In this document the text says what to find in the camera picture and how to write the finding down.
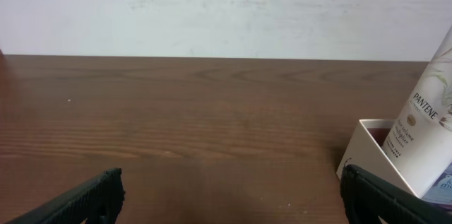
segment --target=wooden table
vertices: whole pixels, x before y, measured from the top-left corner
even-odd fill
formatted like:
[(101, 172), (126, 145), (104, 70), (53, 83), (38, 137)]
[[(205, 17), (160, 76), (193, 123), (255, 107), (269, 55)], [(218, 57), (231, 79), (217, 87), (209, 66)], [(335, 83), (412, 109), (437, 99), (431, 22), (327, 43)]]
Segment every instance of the wooden table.
[(122, 167), (118, 223), (346, 223), (357, 120), (396, 117), (425, 66), (5, 56), (0, 222)]

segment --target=black object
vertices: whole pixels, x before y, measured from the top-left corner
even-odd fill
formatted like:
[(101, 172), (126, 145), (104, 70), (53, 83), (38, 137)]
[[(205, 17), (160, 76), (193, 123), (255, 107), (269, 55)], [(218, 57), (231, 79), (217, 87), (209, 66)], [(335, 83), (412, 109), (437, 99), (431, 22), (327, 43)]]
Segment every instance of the black object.
[(340, 195), (351, 224), (452, 223), (452, 216), (356, 166), (344, 167)]
[(122, 208), (121, 169), (104, 171), (9, 224), (113, 224)]

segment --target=white box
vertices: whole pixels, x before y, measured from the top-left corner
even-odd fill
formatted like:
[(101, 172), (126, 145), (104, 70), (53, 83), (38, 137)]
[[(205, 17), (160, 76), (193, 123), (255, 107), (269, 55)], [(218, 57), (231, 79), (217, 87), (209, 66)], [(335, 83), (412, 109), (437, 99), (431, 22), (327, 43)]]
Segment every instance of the white box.
[(340, 161), (336, 174), (340, 179), (344, 166), (355, 164), (419, 198), (405, 179), (403, 179), (402, 175), (400, 175), (383, 150), (381, 150), (380, 145), (371, 134), (371, 131), (373, 131), (374, 135), (379, 131), (382, 131), (382, 136), (384, 138), (381, 138), (380, 136), (378, 140), (383, 143), (389, 129), (393, 126), (393, 123), (393, 120), (387, 119), (359, 120), (352, 138), (348, 143), (347, 150)]

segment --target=white bottle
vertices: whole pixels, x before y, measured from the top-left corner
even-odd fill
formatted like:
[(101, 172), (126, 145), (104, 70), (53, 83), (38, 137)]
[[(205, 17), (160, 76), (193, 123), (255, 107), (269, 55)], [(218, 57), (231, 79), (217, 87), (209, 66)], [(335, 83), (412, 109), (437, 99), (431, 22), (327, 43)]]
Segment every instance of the white bottle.
[(452, 162), (452, 28), (382, 148), (418, 197)]

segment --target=wall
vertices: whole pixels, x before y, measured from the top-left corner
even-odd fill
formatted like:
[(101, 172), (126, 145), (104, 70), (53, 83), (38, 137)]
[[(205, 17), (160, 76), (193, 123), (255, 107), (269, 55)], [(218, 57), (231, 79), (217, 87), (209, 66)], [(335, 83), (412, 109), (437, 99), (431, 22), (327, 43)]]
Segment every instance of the wall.
[(0, 0), (6, 54), (430, 60), (452, 0)]

